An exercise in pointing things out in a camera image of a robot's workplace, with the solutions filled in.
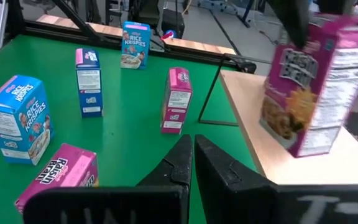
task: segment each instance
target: wooden platform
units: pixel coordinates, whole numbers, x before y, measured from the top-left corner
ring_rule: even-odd
[[[57,17],[57,16],[51,16],[51,15],[46,15],[46,14],[41,16],[39,19],[37,19],[37,22],[44,22],[46,24],[53,24],[56,26],[63,26],[63,27],[70,27],[70,28],[77,29],[77,26],[74,24],[73,21],[71,21],[71,19]],[[93,24],[90,22],[88,22],[88,24],[98,33],[114,35],[114,36],[118,36],[118,37],[122,36],[121,28],[105,26],[105,25],[101,25],[101,24]],[[182,39],[173,38],[173,39],[165,40],[165,43],[167,45],[171,45],[171,46],[203,50],[206,52],[213,52],[213,53],[218,53],[218,54],[224,54],[224,53],[236,54],[233,49],[230,49],[227,47],[203,44],[203,43],[190,41],[190,40],[182,40]]]
[[[265,77],[222,70],[220,78],[260,174],[277,184],[358,184],[358,142],[346,129],[328,155],[295,159],[259,124]]]

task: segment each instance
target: raisin bran box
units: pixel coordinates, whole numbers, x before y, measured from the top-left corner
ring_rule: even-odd
[[[15,202],[20,213],[35,194],[54,187],[97,187],[98,165],[96,153],[62,144],[41,173],[31,182]]]
[[[145,69],[149,55],[151,30],[148,24],[124,22],[121,68]]]
[[[53,135],[42,81],[15,75],[0,87],[0,150],[6,162],[37,165]]]
[[[294,157],[328,153],[358,94],[358,18],[310,21],[303,49],[281,33],[260,118]]]
[[[185,68],[170,68],[162,105],[162,133],[181,133],[192,94],[189,71]]]
[[[99,54],[93,49],[76,49],[75,67],[82,117],[102,116],[102,71]]]

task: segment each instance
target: green tabletop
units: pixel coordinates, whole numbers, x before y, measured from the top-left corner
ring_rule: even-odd
[[[56,130],[37,166],[7,164],[0,151],[0,223],[22,223],[15,200],[64,142],[97,153],[101,186],[134,186],[145,177],[180,137],[160,133],[160,107],[170,67],[187,68],[193,85],[182,134],[192,138],[204,134],[255,170],[239,128],[197,122],[217,66],[149,56],[145,70],[121,69],[120,51],[95,48],[101,61],[104,116],[82,119],[75,73],[78,47],[86,46],[19,36],[0,50],[0,86],[15,74],[41,79]],[[203,118],[235,121],[220,84],[216,85]],[[195,169],[190,223],[203,224],[205,218],[194,174]]]

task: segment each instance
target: pink cereal box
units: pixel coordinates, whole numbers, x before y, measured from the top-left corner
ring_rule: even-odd
[[[189,71],[179,67],[170,68],[162,105],[162,133],[181,133],[192,94]]]
[[[358,19],[315,14],[296,48],[280,35],[260,124],[294,157],[326,154],[358,93]]]
[[[15,202],[22,213],[31,196],[54,187],[97,187],[98,165],[96,153],[62,144],[42,172],[31,182]]]

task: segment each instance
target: blue cereal box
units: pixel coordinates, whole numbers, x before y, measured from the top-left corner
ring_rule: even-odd
[[[121,68],[145,69],[150,46],[150,26],[124,22],[122,31]]]
[[[37,165],[53,135],[42,81],[15,75],[0,87],[0,149],[6,162]]]
[[[99,54],[93,49],[76,49],[75,66],[82,117],[102,116],[102,74]]]

